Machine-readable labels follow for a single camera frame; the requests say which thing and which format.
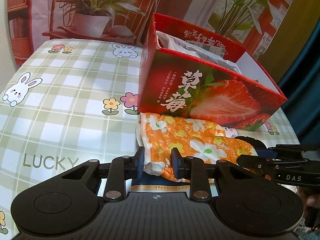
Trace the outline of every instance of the human hand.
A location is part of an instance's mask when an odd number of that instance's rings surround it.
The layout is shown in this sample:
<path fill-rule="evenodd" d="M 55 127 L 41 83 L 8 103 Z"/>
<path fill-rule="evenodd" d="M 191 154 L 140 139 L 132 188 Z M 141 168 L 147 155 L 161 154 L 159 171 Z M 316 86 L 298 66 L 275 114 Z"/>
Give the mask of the human hand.
<path fill-rule="evenodd" d="M 304 218 L 308 216 L 308 207 L 320 208 L 320 194 L 316 191 L 306 187 L 298 187 L 297 194 L 303 202 Z"/>

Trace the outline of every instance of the metal screw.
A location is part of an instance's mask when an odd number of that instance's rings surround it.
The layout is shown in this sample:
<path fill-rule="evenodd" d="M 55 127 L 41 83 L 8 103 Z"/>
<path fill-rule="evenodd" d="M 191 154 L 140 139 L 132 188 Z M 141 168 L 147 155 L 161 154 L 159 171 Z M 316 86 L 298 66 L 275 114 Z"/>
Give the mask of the metal screw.
<path fill-rule="evenodd" d="M 111 190 L 106 193 L 107 198 L 116 199 L 121 197 L 121 193 L 116 190 Z"/>
<path fill-rule="evenodd" d="M 195 193 L 193 193 L 193 196 L 196 198 L 204 199 L 209 197 L 209 193 L 203 190 L 198 190 Z"/>

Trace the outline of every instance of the bunny cartoon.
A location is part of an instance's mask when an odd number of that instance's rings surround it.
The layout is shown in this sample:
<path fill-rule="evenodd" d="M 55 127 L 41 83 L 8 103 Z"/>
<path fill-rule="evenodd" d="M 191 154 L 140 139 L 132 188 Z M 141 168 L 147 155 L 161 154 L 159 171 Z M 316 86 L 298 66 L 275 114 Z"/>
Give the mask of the bunny cartoon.
<path fill-rule="evenodd" d="M 138 53 L 134 51 L 136 47 L 133 47 L 133 46 L 122 47 L 121 45 L 118 45 L 118 44 L 112 44 L 112 47 L 115 48 L 115 50 L 113 51 L 113 55 L 115 55 L 116 57 L 136 58 L 138 56 Z"/>
<path fill-rule="evenodd" d="M 24 73 L 18 80 L 18 82 L 12 85 L 3 96 L 3 101 L 10 102 L 10 106 L 15 107 L 21 103 L 27 95 L 30 88 L 39 85 L 42 82 L 41 78 L 36 78 L 28 82 L 30 73 Z"/>
<path fill-rule="evenodd" d="M 226 137 L 236 138 L 238 136 L 238 131 L 234 128 L 223 127 L 226 132 Z"/>

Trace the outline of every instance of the pink flower print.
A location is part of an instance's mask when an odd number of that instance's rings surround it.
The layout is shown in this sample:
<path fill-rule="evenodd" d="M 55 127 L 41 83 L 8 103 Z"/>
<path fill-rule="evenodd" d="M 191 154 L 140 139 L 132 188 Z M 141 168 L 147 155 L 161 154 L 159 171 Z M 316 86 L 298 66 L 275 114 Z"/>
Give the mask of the pink flower print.
<path fill-rule="evenodd" d="M 60 44 L 60 45 L 54 45 L 52 47 L 52 50 L 60 50 L 60 49 L 63 49 L 65 46 L 63 44 Z"/>
<path fill-rule="evenodd" d="M 124 106 L 127 108 L 138 106 L 138 95 L 134 95 L 130 92 L 126 93 L 124 97 L 120 98 L 120 100 L 124 102 Z"/>
<path fill-rule="evenodd" d="M 125 109 L 124 111 L 127 114 L 138 114 L 136 107 L 138 107 L 138 95 L 134 95 L 130 92 L 127 92 L 125 96 L 120 97 L 120 101 L 124 102 L 124 106 L 132 109 Z"/>
<path fill-rule="evenodd" d="M 265 121 L 264 124 L 266 125 L 266 127 L 267 127 L 268 130 L 272 131 L 272 125 L 271 125 L 271 123 L 269 123 L 268 121 Z"/>

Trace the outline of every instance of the white flower pot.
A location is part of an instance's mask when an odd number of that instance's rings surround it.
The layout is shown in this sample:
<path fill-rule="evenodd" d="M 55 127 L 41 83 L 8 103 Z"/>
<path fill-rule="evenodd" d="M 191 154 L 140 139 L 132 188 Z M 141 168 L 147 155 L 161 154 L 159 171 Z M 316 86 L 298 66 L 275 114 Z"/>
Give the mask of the white flower pot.
<path fill-rule="evenodd" d="M 108 16 L 92 16 L 76 13 L 75 24 L 77 33 L 91 37 L 101 37 L 109 20 Z"/>

